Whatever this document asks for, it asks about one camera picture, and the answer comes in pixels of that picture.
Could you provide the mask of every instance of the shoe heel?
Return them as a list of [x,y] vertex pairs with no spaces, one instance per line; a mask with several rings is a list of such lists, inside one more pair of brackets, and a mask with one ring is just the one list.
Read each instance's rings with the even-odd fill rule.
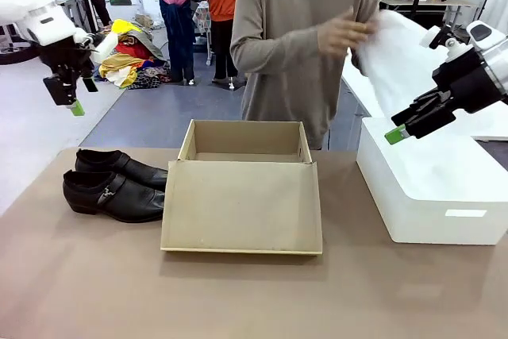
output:
[[78,214],[97,214],[97,210],[92,210],[91,208],[87,208],[85,206],[73,206],[70,204],[69,206]]

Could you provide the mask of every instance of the person in pink hoodie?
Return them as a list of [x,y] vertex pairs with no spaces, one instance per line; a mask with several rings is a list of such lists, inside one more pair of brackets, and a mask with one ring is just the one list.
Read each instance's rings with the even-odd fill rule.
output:
[[194,22],[191,0],[159,0],[160,12],[167,29],[171,77],[176,83],[184,79],[194,85]]

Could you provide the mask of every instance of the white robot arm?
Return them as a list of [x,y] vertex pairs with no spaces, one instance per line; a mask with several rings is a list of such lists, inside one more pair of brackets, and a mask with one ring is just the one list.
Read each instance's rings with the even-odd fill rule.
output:
[[445,26],[432,28],[423,45],[448,48],[448,59],[433,73],[437,87],[416,98],[392,117],[397,129],[386,135],[391,144],[422,138],[455,121],[453,111],[473,114],[498,101],[508,102],[508,38],[482,21],[467,27],[472,44],[460,43]]
[[76,83],[83,77],[88,91],[97,91],[91,60],[102,62],[117,45],[117,35],[104,38],[76,28],[56,0],[0,0],[0,25],[5,24],[14,24],[23,39],[32,41],[42,62],[51,68],[52,76],[44,84],[55,104],[83,115]]

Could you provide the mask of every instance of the black leather shoe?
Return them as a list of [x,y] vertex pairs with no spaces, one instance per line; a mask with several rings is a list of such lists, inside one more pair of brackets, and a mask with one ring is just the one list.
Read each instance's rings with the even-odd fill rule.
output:
[[167,171],[142,164],[122,151],[79,150],[76,157],[76,171],[116,172],[154,190],[166,190]]
[[120,222],[162,218],[162,191],[141,186],[113,172],[69,171],[63,177],[63,195],[75,212],[107,214]]

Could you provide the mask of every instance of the man in brown sweater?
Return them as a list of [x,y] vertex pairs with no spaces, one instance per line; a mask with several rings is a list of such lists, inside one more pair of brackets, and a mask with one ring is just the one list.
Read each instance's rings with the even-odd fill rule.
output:
[[378,1],[237,0],[231,54],[251,73],[243,118],[303,121],[310,148],[320,149],[337,113],[347,49],[375,31],[369,20]]

